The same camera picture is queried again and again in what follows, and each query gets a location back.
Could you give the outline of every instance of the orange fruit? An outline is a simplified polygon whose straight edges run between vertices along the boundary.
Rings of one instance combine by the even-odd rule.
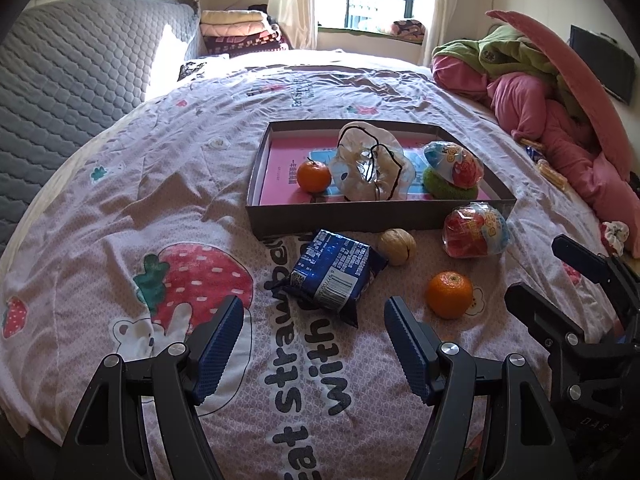
[[[331,171],[322,162],[308,159],[299,165],[296,180],[302,191],[322,193],[331,185]]]
[[[457,319],[473,305],[474,286],[468,277],[448,270],[429,282],[424,299],[438,316]]]

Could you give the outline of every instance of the green fuzzy ball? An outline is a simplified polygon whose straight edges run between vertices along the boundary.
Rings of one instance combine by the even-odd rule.
[[[436,200],[476,200],[478,198],[478,185],[469,189],[454,186],[431,167],[424,170],[422,184]]]

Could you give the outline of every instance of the screw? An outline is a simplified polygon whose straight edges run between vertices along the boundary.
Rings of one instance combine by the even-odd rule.
[[[566,335],[566,341],[571,345],[571,346],[576,346],[578,344],[578,336],[575,335],[573,332],[569,332]]]
[[[120,358],[115,354],[111,354],[111,355],[107,355],[107,357],[104,358],[104,361],[102,361],[102,364],[104,364],[107,368],[113,368],[119,362],[120,362]]]
[[[460,352],[460,348],[455,343],[442,343],[440,349],[447,355],[455,355]]]
[[[580,389],[580,386],[578,386],[577,384],[574,384],[569,388],[569,397],[571,397],[572,400],[578,400],[580,399],[581,396],[582,396],[582,390]]]
[[[170,355],[182,355],[184,354],[184,351],[187,349],[187,347],[185,345],[183,345],[182,343],[174,343],[171,346],[169,346],[169,354]]]
[[[509,361],[511,361],[511,364],[514,366],[524,366],[524,363],[526,362],[524,357],[520,354],[511,354],[509,356]]]

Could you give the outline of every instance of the bed sheet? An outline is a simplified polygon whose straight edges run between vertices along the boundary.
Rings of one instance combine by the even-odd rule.
[[[24,326],[0,336],[0,406],[19,433],[31,424],[61,443],[104,355],[155,355],[215,310],[213,297],[231,292],[244,301],[244,327],[218,391],[200,409],[226,478],[401,478],[430,410],[410,393],[384,329],[386,298],[404,297],[417,319],[471,354],[523,354],[546,386],[546,352],[505,309],[509,284],[540,291],[590,342],[612,326],[602,291],[585,279],[572,285],[550,246],[568,234],[603,252],[593,212],[546,182],[487,111],[437,88],[425,69],[291,51],[242,56],[216,70],[92,140],[18,226],[0,260],[1,299],[24,309]],[[415,232],[416,259],[377,277],[358,304],[358,330],[272,295],[270,284],[292,269],[308,237],[253,237],[244,211],[250,171],[269,121],[315,118],[450,131],[517,197],[510,247],[484,260],[452,260],[440,232]],[[145,304],[134,278],[163,262],[169,292],[163,304]],[[435,317],[422,294],[431,276],[449,269],[475,286],[474,309],[453,322]],[[203,292],[204,280],[217,288]],[[166,326],[152,323],[156,308],[173,309]],[[153,402],[144,410],[158,478],[169,478]],[[478,399],[471,436],[483,413]]]

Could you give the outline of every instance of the television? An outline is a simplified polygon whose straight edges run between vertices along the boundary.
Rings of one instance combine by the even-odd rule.
[[[609,36],[571,26],[569,46],[591,68],[605,90],[629,105],[636,80],[636,62]]]

